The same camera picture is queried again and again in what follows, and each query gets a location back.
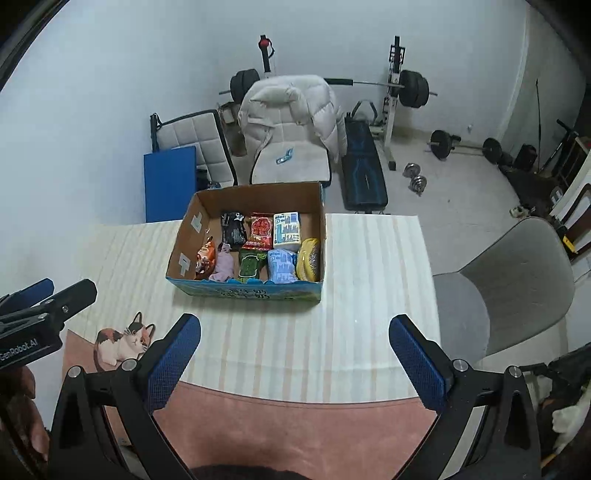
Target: black bench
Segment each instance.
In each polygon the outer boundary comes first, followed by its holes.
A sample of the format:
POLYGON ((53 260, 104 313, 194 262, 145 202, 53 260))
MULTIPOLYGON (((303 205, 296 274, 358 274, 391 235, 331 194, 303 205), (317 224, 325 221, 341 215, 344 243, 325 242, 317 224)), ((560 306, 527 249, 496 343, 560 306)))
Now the black bench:
POLYGON ((343 202, 347 210, 371 213, 388 204, 384 173, 369 125, 345 119, 347 154, 342 158, 343 202))

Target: snack package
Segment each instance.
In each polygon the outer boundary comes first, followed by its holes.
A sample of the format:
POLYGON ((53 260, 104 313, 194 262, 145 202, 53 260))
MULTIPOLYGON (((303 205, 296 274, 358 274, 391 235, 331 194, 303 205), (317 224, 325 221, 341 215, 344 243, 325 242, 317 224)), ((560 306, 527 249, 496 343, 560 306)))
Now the snack package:
POLYGON ((240 259, 238 281, 246 283, 249 278, 261 277, 261 269, 267 260, 266 251, 242 249, 238 258, 240 259))
POLYGON ((237 252, 246 243, 244 215, 240 212, 223 212, 220 217, 222 224, 222 244, 230 245, 230 251, 237 252))
POLYGON ((268 253, 269 280, 274 283, 293 283, 296 277, 297 254, 289 250, 273 249, 268 253))
POLYGON ((273 248, 297 252, 301 247, 300 215, 297 212, 273 215, 273 248))
POLYGON ((213 237, 209 237, 197 252, 197 265, 195 266, 195 280, 208 278, 216 266, 216 246, 213 237))
POLYGON ((251 234, 242 248, 250 250, 271 250, 273 248, 273 222, 270 215, 254 213, 249 217, 251 234))
POLYGON ((209 279, 211 281, 226 281, 234 276, 234 259, 230 255, 230 245, 222 244, 217 253, 216 268, 209 279))
POLYGON ((300 280, 316 282, 319 279, 320 241, 307 238, 301 244, 297 255, 295 271, 300 280))

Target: blue board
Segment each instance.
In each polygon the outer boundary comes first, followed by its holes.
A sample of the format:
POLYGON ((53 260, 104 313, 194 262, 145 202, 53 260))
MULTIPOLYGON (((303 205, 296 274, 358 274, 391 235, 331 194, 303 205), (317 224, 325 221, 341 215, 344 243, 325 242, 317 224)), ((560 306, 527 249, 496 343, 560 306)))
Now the blue board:
POLYGON ((195 147, 144 155, 146 222, 181 220, 197 191, 195 147))

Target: calico cat picture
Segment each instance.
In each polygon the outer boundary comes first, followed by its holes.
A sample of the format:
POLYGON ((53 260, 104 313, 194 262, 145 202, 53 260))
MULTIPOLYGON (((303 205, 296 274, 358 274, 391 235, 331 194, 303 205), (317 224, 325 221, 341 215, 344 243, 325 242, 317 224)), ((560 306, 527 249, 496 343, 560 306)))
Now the calico cat picture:
POLYGON ((123 333, 113 328, 102 329, 96 335, 94 351, 96 370, 98 372, 105 371, 101 362, 117 367, 119 363, 128 358, 139 360, 150 346, 154 330, 153 323, 148 326, 143 325, 141 312, 135 314, 134 321, 123 333))

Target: small object on floor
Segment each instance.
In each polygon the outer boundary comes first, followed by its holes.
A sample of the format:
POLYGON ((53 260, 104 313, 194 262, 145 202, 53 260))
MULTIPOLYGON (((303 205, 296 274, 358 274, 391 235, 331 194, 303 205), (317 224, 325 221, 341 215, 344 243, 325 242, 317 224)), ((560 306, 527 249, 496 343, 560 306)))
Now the small object on floor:
POLYGON ((417 175, 416 177, 414 177, 411 181, 410 181, 410 189, 416 193, 418 196, 421 196, 421 194, 425 191, 425 188, 427 187, 427 178, 424 177, 423 175, 417 175))
POLYGON ((530 211, 527 208, 518 205, 517 207, 513 207, 511 210, 509 210, 509 213, 513 218, 525 218, 529 216, 530 211))
POLYGON ((420 165, 416 163, 407 163, 407 166, 404 167, 404 171, 402 172, 402 176, 408 179, 413 179, 414 177, 417 177, 420 173, 420 165))

